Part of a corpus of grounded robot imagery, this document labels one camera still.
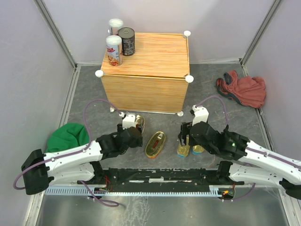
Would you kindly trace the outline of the gold rectangular tin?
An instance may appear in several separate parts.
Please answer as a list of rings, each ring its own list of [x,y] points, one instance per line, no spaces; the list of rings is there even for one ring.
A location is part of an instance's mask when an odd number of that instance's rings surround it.
[[[201,147],[200,145],[195,145],[192,147],[192,153],[193,154],[201,154],[203,153],[205,150],[203,147]]]
[[[177,154],[179,157],[181,158],[187,157],[189,151],[190,151],[190,145],[184,145],[184,146],[182,146],[181,144],[178,145]]]

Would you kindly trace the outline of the red oval tin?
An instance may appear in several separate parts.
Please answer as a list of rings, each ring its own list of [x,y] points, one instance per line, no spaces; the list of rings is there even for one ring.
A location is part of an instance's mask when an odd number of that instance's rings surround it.
[[[146,156],[150,159],[154,159],[158,156],[158,154],[161,152],[164,143],[166,141],[166,135],[162,131],[156,132],[148,141],[145,153]]]
[[[136,128],[138,128],[141,133],[143,134],[144,133],[144,130],[145,130],[145,118],[141,115],[136,115],[136,119],[135,119],[135,126]]]

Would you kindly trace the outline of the wooden cube cabinet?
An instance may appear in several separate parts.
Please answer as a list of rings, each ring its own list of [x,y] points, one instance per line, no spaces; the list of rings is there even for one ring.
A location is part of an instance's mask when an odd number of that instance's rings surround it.
[[[190,31],[183,33],[135,34],[135,53],[125,56],[122,65],[109,64],[105,54],[101,78],[111,111],[167,113],[183,116],[183,104],[190,74]]]

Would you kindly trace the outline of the tall white-lid can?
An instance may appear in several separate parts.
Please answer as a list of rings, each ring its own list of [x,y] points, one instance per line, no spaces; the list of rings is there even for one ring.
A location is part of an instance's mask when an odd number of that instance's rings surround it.
[[[124,22],[121,19],[113,18],[109,20],[109,34],[118,35],[118,31],[123,28]]]
[[[122,39],[117,35],[110,35],[106,38],[106,47],[109,64],[112,66],[122,65]]]

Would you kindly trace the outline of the dark blue round can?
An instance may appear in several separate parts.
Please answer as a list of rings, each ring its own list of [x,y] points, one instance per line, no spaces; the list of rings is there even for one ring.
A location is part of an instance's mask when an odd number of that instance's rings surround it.
[[[132,28],[124,27],[118,31],[122,39],[122,53],[124,56],[132,56],[135,53],[135,31]]]

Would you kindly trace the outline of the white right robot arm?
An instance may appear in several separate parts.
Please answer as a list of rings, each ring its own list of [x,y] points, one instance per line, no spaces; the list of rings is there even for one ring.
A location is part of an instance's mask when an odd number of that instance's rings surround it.
[[[225,127],[214,130],[207,122],[183,122],[178,135],[180,145],[199,145],[222,158],[214,182],[261,184],[283,189],[295,199],[301,198],[301,162],[270,151]]]

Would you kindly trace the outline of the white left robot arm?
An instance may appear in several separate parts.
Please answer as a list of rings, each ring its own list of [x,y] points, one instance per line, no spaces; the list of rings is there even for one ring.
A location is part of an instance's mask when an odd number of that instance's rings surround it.
[[[49,186],[84,181],[98,184],[103,181],[104,172],[99,161],[124,154],[128,148],[143,145],[144,127],[135,125],[102,135],[91,145],[82,145],[56,153],[34,150],[27,157],[21,170],[27,195],[46,190]]]

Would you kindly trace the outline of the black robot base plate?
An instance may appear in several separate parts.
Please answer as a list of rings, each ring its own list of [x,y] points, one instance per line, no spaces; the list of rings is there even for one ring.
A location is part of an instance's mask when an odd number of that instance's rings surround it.
[[[108,186],[109,191],[208,191],[209,186],[243,185],[218,169],[114,169],[97,172],[89,186]]]

